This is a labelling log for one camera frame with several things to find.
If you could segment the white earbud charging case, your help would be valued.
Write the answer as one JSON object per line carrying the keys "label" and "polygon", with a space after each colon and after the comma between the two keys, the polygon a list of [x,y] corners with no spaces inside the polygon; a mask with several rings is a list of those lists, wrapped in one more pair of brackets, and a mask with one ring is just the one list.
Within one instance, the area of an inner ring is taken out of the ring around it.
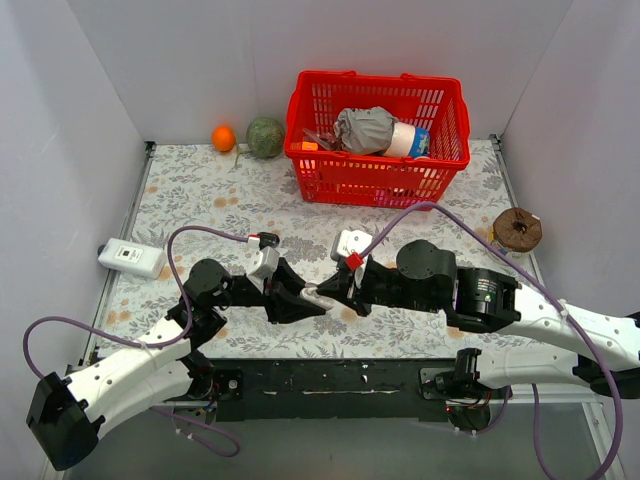
{"label": "white earbud charging case", "polygon": [[318,286],[315,284],[307,283],[305,287],[300,291],[299,297],[307,302],[310,302],[317,307],[329,311],[334,307],[334,300],[320,295],[318,293]]}

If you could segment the black earbud charging case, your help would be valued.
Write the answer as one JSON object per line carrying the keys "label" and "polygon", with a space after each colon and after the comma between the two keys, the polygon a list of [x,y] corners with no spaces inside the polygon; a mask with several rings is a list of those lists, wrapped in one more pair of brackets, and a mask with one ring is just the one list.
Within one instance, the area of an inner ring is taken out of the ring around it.
{"label": "black earbud charging case", "polygon": [[266,247],[277,248],[280,244],[279,236],[272,232],[259,232],[258,239],[260,249]]}

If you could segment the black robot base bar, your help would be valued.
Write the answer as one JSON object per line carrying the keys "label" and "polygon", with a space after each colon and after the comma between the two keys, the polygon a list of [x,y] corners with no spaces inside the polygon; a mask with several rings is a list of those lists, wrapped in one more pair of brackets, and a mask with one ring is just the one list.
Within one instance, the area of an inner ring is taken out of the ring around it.
{"label": "black robot base bar", "polygon": [[445,359],[214,359],[193,395],[219,422],[270,419],[411,418],[485,428],[501,390],[453,383]]}

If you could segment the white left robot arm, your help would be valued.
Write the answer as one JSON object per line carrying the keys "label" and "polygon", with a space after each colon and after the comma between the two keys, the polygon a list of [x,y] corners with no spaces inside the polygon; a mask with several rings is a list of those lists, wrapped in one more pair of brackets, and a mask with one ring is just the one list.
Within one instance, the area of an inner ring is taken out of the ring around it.
{"label": "white left robot arm", "polygon": [[123,348],[64,378],[51,373],[38,382],[26,423],[55,470],[77,465],[115,426],[165,400],[240,399],[242,374],[214,367],[199,350],[225,326],[222,310],[262,307],[270,322],[289,324],[333,306],[283,258],[256,265],[250,275],[232,275],[204,259],[184,289],[186,299],[140,339],[174,339],[187,329],[185,338],[160,349]]}

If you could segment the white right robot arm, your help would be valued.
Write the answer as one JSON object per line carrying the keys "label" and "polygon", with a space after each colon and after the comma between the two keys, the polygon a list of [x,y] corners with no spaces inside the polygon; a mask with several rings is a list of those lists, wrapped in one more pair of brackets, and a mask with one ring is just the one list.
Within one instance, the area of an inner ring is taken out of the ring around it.
{"label": "white right robot arm", "polygon": [[610,396],[596,358],[602,356],[623,399],[639,396],[639,321],[555,307],[533,288],[502,273],[459,267],[452,252],[426,240],[403,246],[387,268],[353,253],[317,292],[366,316],[372,306],[444,312],[448,326],[540,342],[538,349],[492,352],[460,350],[450,371],[425,381],[441,398],[480,396],[518,384],[573,384]]}

